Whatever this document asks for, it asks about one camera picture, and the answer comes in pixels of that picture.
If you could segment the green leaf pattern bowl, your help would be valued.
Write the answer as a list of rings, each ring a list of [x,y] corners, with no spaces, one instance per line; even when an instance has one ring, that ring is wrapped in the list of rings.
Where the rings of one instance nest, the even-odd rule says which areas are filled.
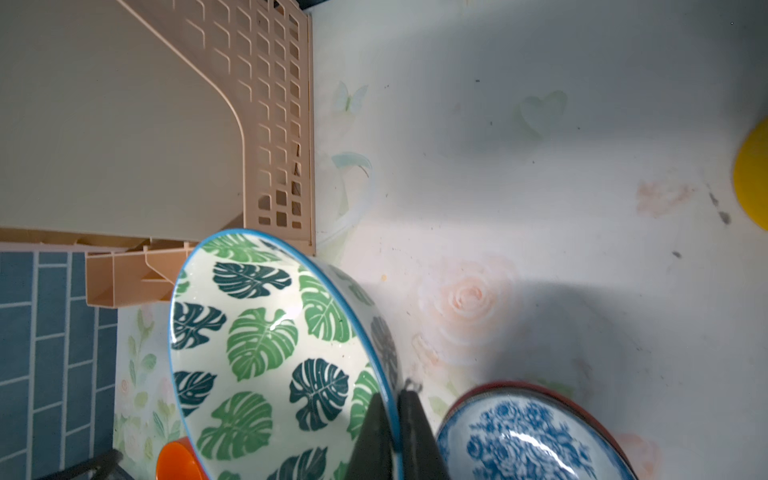
[[[374,396],[403,475],[391,330],[349,274],[273,236],[219,232],[173,291],[169,359],[177,404],[212,479],[340,479]]]

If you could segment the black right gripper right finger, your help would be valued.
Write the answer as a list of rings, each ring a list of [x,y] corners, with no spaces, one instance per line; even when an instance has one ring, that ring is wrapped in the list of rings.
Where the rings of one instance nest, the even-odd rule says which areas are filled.
[[[449,475],[419,395],[403,390],[398,410],[402,434],[403,475],[405,480],[448,480]]]

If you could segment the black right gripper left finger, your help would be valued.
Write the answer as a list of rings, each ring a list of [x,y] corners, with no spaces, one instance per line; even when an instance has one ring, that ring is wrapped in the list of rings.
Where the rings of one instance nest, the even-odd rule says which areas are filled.
[[[361,433],[355,444],[345,480],[391,480],[392,436],[380,393],[370,401]]]

